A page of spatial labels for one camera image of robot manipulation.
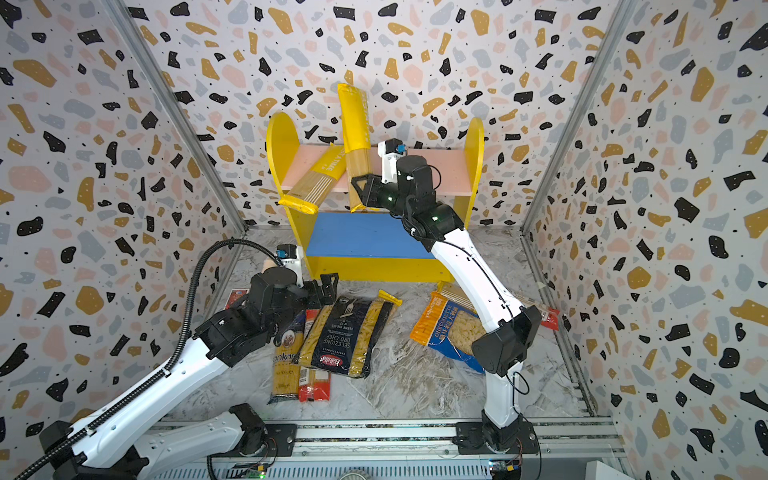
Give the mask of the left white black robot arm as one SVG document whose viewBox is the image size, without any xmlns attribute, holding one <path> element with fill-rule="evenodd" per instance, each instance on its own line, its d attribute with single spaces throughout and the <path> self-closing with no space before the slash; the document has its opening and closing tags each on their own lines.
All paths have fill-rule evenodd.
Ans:
<svg viewBox="0 0 768 480">
<path fill-rule="evenodd" d="M 254 275 L 248 292 L 203 322 L 178 357 L 142 383 L 72 425 L 46 428 L 41 444 L 56 479 L 147 479 L 205 456 L 236 451 L 277 455 L 262 418 L 247 404 L 171 433 L 150 428 L 192 392 L 267 344 L 279 345 L 308 309 L 331 305 L 339 276 L 299 282 L 274 266 Z"/>
</svg>

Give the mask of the yellow Pastatime spaghetti pack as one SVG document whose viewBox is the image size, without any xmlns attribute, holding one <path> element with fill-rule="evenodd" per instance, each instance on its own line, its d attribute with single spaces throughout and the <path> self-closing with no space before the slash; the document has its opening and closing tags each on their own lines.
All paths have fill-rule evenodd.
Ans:
<svg viewBox="0 0 768 480">
<path fill-rule="evenodd" d="M 286 208 L 314 215 L 346 170 L 344 148 L 330 146 L 279 201 Z"/>
</svg>

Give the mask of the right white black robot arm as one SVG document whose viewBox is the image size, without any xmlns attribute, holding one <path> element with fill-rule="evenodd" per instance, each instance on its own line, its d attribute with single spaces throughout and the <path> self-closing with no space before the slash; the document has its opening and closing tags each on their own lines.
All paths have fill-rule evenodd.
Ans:
<svg viewBox="0 0 768 480">
<path fill-rule="evenodd" d="M 484 334 L 471 344 L 485 371 L 486 402 L 481 416 L 481 444 L 506 452 L 522 443 L 523 420 L 513 375 L 522 370 L 541 313 L 512 295 L 482 258 L 463 221 L 437 199 L 433 168 L 422 156 L 396 161 L 395 179 L 372 173 L 351 185 L 366 207 L 384 209 L 453 276 L 477 313 Z"/>
</svg>

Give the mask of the red clear spaghetti pack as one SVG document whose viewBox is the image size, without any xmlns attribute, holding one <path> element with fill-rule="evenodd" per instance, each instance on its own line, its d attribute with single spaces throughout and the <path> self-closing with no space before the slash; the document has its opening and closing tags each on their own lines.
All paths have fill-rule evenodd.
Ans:
<svg viewBox="0 0 768 480">
<path fill-rule="evenodd" d="M 317 318 L 319 309 L 306 311 L 304 345 L 308 344 L 309 334 Z M 314 367 L 300 367 L 298 399 L 300 402 L 329 401 L 331 392 L 330 373 Z"/>
</svg>

